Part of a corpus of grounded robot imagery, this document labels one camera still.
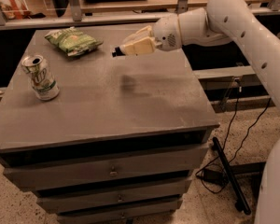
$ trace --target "silver can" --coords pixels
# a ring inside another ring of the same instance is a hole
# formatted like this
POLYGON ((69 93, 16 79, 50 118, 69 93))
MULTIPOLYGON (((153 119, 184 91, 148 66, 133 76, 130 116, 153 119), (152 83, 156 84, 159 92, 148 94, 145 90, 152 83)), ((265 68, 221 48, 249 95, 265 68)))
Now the silver can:
POLYGON ((48 61, 42 55, 25 57, 21 68, 30 77, 32 88, 38 99, 48 101, 59 94, 59 87, 50 71, 48 61))

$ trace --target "white robotic arm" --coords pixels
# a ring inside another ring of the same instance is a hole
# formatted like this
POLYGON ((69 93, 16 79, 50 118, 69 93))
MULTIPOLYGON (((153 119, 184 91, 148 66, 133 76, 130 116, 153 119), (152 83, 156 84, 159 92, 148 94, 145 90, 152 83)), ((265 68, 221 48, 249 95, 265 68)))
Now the white robotic arm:
MULTIPOLYGON (((244 0, 209 0, 199 8, 160 19, 127 37, 113 56, 223 45, 234 41, 280 110, 280 39, 252 14, 244 0)), ((280 224, 280 140, 267 160, 259 191, 256 224, 280 224)))

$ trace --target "tile floor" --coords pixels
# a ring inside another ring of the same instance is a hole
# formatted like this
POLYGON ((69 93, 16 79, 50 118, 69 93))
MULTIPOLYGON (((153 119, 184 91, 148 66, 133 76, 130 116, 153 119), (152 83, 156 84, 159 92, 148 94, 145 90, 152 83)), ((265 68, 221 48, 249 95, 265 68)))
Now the tile floor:
MULTIPOLYGON (((258 114, 266 105, 267 97, 256 99, 240 99, 237 116, 231 126, 230 136, 226 145, 228 159, 245 137, 247 128, 256 120, 258 114)), ((211 134, 216 136, 221 143, 225 138, 229 122, 234 114, 235 101, 229 101, 227 111, 217 111, 220 127, 211 134)), ((233 164, 243 164, 252 161, 265 161, 273 144, 280 137, 280 113, 270 106, 261 117, 250 135, 244 142, 244 146, 238 153, 233 164)), ((207 163, 214 157, 209 150, 203 163, 207 163)), ((36 204, 36 197, 32 193, 20 192, 2 175, 3 167, 0 165, 0 224, 57 224, 56 216, 48 215, 36 204)), ((252 198, 249 185, 249 176, 240 177, 239 183, 249 202, 253 214, 257 201, 252 198)), ((239 213, 235 207, 235 194, 229 184, 219 194, 212 194, 202 185, 199 179, 193 178, 187 194, 183 196, 183 204, 174 213, 163 213, 146 217, 137 217, 134 224, 249 224, 253 223, 254 215, 246 216, 239 213)), ((110 222, 109 224, 121 224, 123 221, 110 222)))

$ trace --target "cabinet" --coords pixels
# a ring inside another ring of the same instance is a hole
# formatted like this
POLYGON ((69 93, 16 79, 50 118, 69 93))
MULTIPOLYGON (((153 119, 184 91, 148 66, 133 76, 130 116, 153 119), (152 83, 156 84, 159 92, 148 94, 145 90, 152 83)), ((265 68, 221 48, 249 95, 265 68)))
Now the cabinet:
POLYGON ((18 66, 0 103, 4 175, 60 223, 96 223, 176 210, 218 126, 182 50, 111 56, 146 24, 80 28, 104 40, 68 58, 35 32, 61 88, 38 100, 18 66))

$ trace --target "chip bag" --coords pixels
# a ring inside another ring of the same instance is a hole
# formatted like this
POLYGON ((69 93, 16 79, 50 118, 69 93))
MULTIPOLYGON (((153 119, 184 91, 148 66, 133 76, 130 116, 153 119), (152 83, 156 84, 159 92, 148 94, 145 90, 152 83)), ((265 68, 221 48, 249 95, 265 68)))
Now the chip bag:
POLYGON ((98 41, 75 27, 50 31, 45 38, 68 56, 82 55, 103 44, 103 41, 98 41))

